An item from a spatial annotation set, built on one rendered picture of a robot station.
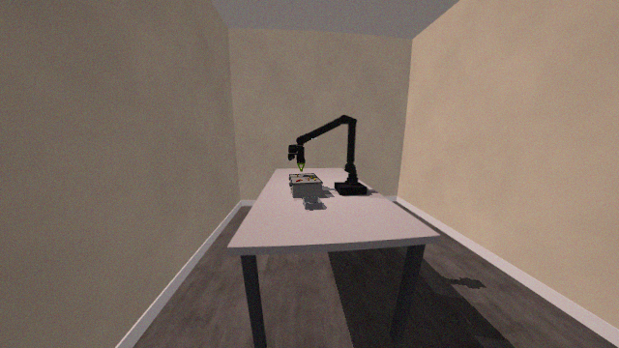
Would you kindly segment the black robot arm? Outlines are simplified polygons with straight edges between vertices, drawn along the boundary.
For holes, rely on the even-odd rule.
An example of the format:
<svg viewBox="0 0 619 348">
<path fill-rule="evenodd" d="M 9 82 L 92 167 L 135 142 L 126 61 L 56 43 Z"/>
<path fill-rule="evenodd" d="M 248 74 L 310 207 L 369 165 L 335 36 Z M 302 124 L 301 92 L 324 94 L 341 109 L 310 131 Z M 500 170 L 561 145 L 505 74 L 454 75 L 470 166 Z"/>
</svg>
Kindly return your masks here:
<svg viewBox="0 0 619 348">
<path fill-rule="evenodd" d="M 347 120 L 346 120 L 347 117 Z M 346 120 L 346 121 L 345 121 Z M 344 122 L 345 121 L 345 122 Z M 327 131 L 330 131 L 338 126 L 341 125 L 341 123 L 344 122 L 346 124 L 348 124 L 348 140 L 347 140 L 347 164 L 345 165 L 345 169 L 344 171 L 348 172 L 348 178 L 347 181 L 344 181 L 345 183 L 347 183 L 350 186 L 356 186 L 356 185 L 360 185 L 361 183 L 358 182 L 358 178 L 357 178 L 357 174 L 356 174 L 356 167 L 353 164 L 354 163 L 354 150 L 355 150 L 355 133 L 356 133 L 356 123 L 357 120 L 349 117 L 347 115 L 341 115 L 339 118 L 335 119 L 334 121 L 316 129 L 313 130 L 309 133 L 306 133 L 304 135 L 299 136 L 296 139 L 296 142 L 298 143 L 298 145 L 289 145 L 288 146 L 288 159 L 289 160 L 293 160 L 295 159 L 295 156 L 297 157 L 297 160 L 301 160 L 301 154 L 304 153 L 304 143 L 310 141 L 311 139 L 315 138 L 316 136 L 319 136 Z M 297 141 L 298 140 L 298 141 Z M 299 153 L 299 154 L 296 154 Z M 355 171 L 355 172 L 354 172 Z"/>
</svg>

